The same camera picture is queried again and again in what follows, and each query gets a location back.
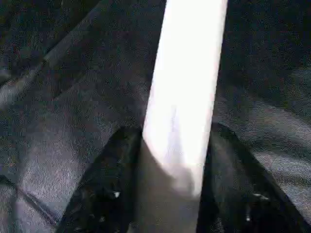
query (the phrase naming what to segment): white pole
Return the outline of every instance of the white pole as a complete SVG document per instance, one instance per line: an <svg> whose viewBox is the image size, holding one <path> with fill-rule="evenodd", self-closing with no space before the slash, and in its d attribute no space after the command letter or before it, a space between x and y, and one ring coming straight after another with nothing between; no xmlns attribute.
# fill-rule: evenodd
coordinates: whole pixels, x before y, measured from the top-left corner
<svg viewBox="0 0 311 233"><path fill-rule="evenodd" d="M143 130L135 232L195 232L226 3L167 1Z"/></svg>

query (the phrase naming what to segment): leather surface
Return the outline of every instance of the leather surface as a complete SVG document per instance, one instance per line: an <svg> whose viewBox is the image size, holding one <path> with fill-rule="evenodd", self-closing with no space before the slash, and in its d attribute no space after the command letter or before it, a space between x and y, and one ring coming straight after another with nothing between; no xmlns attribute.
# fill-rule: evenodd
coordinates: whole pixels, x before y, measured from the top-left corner
<svg viewBox="0 0 311 233"><path fill-rule="evenodd" d="M5 232L54 232L112 133L143 124L165 2L77 2L1 1Z"/></svg>
<svg viewBox="0 0 311 233"><path fill-rule="evenodd" d="M229 1L213 113L309 223L310 9L306 1Z"/></svg>

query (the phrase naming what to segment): gray fabric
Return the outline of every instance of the gray fabric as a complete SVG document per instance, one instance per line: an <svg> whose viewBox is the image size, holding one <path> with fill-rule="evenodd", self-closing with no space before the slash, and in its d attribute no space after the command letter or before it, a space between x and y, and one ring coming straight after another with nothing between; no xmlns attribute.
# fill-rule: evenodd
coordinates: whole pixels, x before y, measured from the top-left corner
<svg viewBox="0 0 311 233"><path fill-rule="evenodd" d="M100 23L87 21L88 32L66 47L65 53L64 47L49 48L54 42L49 35L62 11L56 1L48 3L44 17L35 14L32 18L33 12L42 10L40 3L35 1L32 9L26 2L26 10L17 10L13 17L24 21L13 20L13 28L0 41L2 70L9 71L5 78L11 75L0 88L0 175L60 220L83 172L112 133L120 126L143 124L165 2L125 1L120 9L118 2L109 6L109 1L103 1L96 14L102 17ZM32 31L40 33L29 41ZM29 50L30 58L36 54L39 58L18 67L16 54L22 54L23 48ZM44 61L48 50L64 54L53 62ZM8 195L4 189L0 199ZM54 231L22 197L0 203L1 210L5 206L16 212L13 218L1 214L0 229Z"/></svg>
<svg viewBox="0 0 311 233"><path fill-rule="evenodd" d="M213 121L234 130L311 223L310 6L228 3Z"/></svg>

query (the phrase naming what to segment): black leather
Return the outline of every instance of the black leather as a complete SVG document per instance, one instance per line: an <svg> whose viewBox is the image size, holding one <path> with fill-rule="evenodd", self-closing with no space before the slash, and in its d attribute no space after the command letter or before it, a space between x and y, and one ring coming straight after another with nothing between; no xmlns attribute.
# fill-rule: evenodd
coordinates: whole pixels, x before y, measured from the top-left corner
<svg viewBox="0 0 311 233"><path fill-rule="evenodd" d="M81 178L57 233L126 233L134 217L141 132L121 128Z"/></svg>
<svg viewBox="0 0 311 233"><path fill-rule="evenodd" d="M111 135L142 128L165 1L0 5L0 175L26 194L2 184L0 229L52 233Z"/></svg>
<svg viewBox="0 0 311 233"><path fill-rule="evenodd" d="M229 0L213 112L309 224L310 16L302 0Z"/></svg>

